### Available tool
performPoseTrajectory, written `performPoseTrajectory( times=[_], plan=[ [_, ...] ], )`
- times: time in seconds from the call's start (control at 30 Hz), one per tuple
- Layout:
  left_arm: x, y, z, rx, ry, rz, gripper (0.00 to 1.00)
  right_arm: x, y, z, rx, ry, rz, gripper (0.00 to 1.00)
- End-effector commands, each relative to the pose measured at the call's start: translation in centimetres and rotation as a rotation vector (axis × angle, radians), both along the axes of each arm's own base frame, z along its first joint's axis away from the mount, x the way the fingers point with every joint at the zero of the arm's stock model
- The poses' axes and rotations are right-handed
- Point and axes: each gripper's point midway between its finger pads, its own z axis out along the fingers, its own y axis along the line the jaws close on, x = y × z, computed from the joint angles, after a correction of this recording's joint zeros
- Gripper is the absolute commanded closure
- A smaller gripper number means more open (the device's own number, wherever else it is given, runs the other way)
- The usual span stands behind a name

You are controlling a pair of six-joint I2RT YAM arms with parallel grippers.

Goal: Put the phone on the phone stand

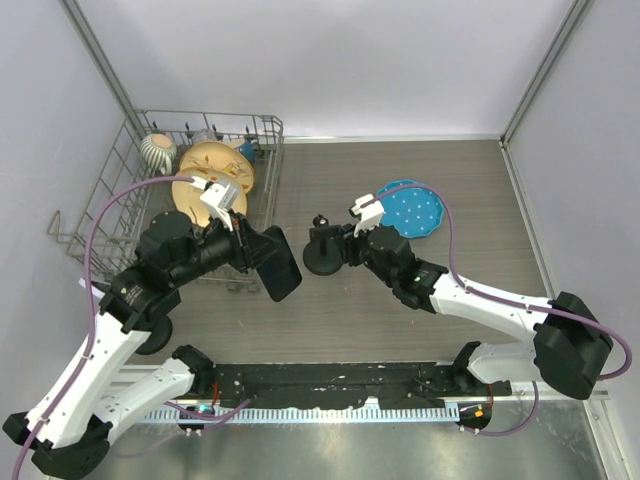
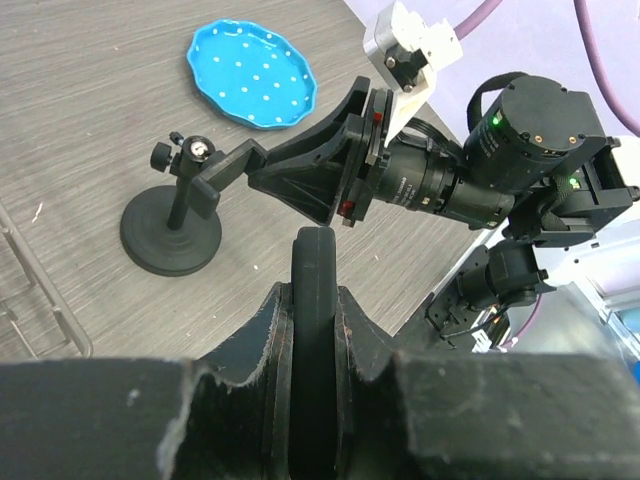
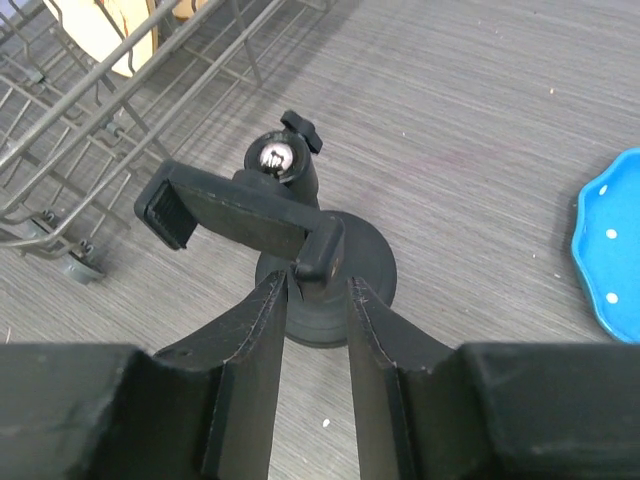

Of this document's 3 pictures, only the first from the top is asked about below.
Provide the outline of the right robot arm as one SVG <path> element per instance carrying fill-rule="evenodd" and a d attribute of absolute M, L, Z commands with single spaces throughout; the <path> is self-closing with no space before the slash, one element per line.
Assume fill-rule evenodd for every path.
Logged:
<path fill-rule="evenodd" d="M 530 297 L 470 281 L 417 257 L 393 227 L 314 228 L 303 262 L 319 276 L 344 265 L 364 266 L 413 310 L 460 317 L 513 337 L 504 345 L 469 342 L 459 352 L 451 380 L 465 395 L 495 382 L 542 381 L 586 400 L 613 348 L 611 332 L 579 297 L 566 292 L 554 299 Z"/>

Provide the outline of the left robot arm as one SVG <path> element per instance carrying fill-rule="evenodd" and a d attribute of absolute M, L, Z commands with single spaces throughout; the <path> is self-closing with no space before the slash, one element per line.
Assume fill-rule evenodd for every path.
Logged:
<path fill-rule="evenodd" d="M 115 441 L 144 415 L 176 397 L 205 397 L 215 364 L 191 345 L 178 347 L 158 369 L 108 398 L 107 387 L 135 353 L 161 350 L 171 338 L 170 312 L 180 288 L 230 265 L 258 271 L 274 301 L 284 299 L 301 275 L 276 225 L 257 232 L 239 214 L 196 233 L 179 211 L 157 215 L 140 237 L 137 259 L 116 275 L 92 303 L 87 337 L 51 390 L 30 411 L 8 416 L 2 427 L 43 474 L 83 479 Z"/>

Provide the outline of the black phone stand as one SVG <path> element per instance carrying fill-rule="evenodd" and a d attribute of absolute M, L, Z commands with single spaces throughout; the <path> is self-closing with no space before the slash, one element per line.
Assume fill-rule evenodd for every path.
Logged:
<path fill-rule="evenodd" d="M 136 349 L 135 353 L 142 356 L 148 356 L 159 352 L 168 344 L 172 334 L 172 321 L 168 316 L 165 316 L 151 330 L 150 336 Z"/>
<path fill-rule="evenodd" d="M 331 225 L 329 220 L 321 214 L 316 215 L 312 223 L 313 227 Z M 327 241 L 318 243 L 309 241 L 303 250 L 303 263 L 307 270 L 314 275 L 333 275 L 343 266 L 340 247 Z"/>

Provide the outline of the black phone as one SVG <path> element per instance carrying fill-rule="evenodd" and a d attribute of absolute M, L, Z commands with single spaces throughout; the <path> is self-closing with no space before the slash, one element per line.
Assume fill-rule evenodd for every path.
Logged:
<path fill-rule="evenodd" d="M 289 296 L 302 282 L 302 275 L 284 231 L 278 226 L 275 233 L 277 251 L 257 269 L 267 294 L 274 302 Z"/>

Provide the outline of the blue polka dot plate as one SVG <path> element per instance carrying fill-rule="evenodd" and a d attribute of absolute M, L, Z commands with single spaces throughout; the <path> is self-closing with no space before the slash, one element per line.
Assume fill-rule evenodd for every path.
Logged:
<path fill-rule="evenodd" d="M 381 224 L 394 227 L 408 239 L 429 236 L 440 227 L 444 216 L 440 198 L 416 184 L 411 179 L 395 180 L 375 194 L 385 211 Z"/>

